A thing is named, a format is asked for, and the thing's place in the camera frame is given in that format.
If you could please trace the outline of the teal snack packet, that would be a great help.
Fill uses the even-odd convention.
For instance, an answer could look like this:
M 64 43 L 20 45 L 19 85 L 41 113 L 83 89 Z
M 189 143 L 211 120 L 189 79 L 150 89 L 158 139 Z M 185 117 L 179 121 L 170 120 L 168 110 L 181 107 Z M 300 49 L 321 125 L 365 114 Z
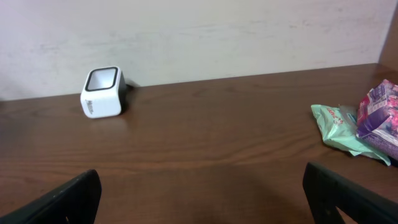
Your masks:
M 311 110 L 326 145 L 349 152 L 352 156 L 366 156 L 381 160 L 387 166 L 391 165 L 387 155 L 356 136 L 357 114 L 355 107 L 340 105 L 334 108 L 325 105 L 312 105 Z

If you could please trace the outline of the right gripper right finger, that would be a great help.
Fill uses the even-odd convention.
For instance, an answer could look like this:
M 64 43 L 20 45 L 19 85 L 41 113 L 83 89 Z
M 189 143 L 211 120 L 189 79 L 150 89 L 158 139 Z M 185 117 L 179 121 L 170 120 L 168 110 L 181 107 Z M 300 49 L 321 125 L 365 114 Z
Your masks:
M 356 223 L 397 223 L 397 203 L 309 162 L 303 189 L 315 223 L 344 223 L 343 211 Z

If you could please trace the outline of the purple snack box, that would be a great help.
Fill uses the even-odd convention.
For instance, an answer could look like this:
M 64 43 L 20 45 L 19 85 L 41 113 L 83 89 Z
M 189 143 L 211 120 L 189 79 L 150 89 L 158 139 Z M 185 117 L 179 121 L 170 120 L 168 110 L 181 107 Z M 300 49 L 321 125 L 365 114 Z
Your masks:
M 361 100 L 357 112 L 358 138 L 397 159 L 397 85 L 383 80 Z

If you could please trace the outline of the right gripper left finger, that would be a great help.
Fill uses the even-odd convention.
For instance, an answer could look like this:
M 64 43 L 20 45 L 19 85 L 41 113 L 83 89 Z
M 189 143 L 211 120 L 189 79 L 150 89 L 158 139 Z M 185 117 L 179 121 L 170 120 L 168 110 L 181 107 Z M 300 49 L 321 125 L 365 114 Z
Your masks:
M 93 224 L 101 192 L 100 177 L 97 171 L 90 169 L 1 217 L 1 223 Z

